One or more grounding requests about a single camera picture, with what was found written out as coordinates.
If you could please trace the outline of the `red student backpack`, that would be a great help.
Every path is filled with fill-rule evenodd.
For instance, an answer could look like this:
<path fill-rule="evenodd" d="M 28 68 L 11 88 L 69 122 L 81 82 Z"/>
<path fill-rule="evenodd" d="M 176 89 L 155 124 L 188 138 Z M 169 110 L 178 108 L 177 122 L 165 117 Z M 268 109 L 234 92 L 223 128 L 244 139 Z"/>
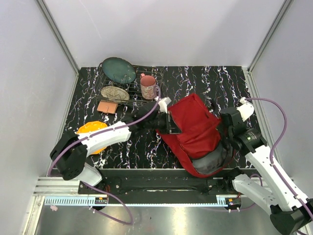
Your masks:
<path fill-rule="evenodd" d="M 232 161 L 234 150 L 224 136 L 221 119 L 209 112 L 198 95 L 191 94 L 168 110 L 181 133 L 157 133 L 188 173 L 211 177 Z"/>

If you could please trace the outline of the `dark wire dish rack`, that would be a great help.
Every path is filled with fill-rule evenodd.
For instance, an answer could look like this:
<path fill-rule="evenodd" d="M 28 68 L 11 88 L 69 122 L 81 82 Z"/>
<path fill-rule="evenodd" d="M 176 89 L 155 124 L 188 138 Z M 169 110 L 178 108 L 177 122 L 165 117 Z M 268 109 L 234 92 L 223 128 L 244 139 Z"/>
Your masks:
<path fill-rule="evenodd" d="M 141 106 L 145 103 L 148 103 L 149 100 L 145 99 L 141 93 L 140 75 L 143 73 L 145 75 L 153 76 L 156 79 L 156 84 L 161 88 L 163 84 L 165 70 L 163 67 L 147 67 L 147 66 L 134 66 L 134 69 L 136 71 L 135 80 L 129 84 L 121 84 L 109 79 L 104 74 L 102 65 L 99 64 L 89 84 L 88 92 L 90 96 L 97 101 L 108 101 L 125 105 Z M 120 89 L 125 90 L 129 95 L 129 99 L 122 100 L 117 95 L 111 96 L 109 98 L 102 96 L 101 90 L 107 86 L 118 87 Z"/>

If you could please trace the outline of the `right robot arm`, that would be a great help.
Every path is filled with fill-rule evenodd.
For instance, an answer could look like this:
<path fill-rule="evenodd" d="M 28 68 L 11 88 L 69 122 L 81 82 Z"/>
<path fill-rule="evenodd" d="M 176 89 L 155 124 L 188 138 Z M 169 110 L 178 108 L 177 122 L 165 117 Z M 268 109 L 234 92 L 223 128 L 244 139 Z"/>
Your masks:
<path fill-rule="evenodd" d="M 297 232 L 313 220 L 313 201 L 286 174 L 275 158 L 270 158 L 270 147 L 257 129 L 246 127 L 245 121 L 254 107 L 245 103 L 238 108 L 220 111 L 228 143 L 252 163 L 267 183 L 267 188 L 252 181 L 238 168 L 222 181 L 224 192 L 244 194 L 261 207 L 282 235 Z"/>

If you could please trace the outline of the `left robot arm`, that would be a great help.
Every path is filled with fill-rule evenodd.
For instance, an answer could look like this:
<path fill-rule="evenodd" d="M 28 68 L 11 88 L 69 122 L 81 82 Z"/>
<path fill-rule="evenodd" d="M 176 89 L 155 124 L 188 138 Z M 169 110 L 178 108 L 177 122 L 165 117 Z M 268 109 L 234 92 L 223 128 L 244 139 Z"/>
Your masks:
<path fill-rule="evenodd" d="M 111 126 L 96 127 L 85 133 L 66 132 L 49 155 L 52 166 L 58 169 L 63 180 L 78 179 L 92 192 L 100 194 L 106 182 L 100 171 L 86 162 L 87 157 L 105 147 L 127 142 L 148 129 L 169 135 L 182 133 L 166 104 L 150 102 Z"/>

